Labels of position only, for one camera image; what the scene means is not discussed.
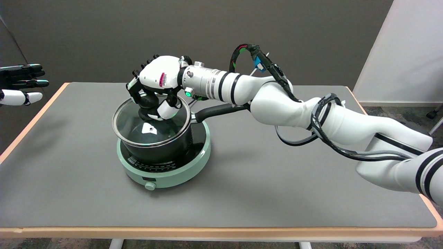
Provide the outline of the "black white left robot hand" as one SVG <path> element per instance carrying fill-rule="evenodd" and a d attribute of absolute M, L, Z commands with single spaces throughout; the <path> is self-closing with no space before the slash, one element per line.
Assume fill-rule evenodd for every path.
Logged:
<path fill-rule="evenodd" d="M 49 86 L 48 80 L 39 80 L 45 75 L 42 65 L 27 64 L 0 68 L 0 103 L 1 106 L 29 106 L 40 101 L 40 92 L 26 92 L 23 89 L 43 88 Z"/>

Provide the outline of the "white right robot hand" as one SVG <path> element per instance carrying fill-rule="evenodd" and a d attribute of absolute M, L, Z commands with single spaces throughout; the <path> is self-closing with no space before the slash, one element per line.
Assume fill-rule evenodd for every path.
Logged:
<path fill-rule="evenodd" d="M 154 120 L 168 120 L 176 115 L 183 106 L 178 98 L 183 72 L 192 64 L 188 56 L 154 55 L 141 65 L 141 71 L 133 71 L 134 78 L 126 84 L 126 89 L 143 115 Z"/>

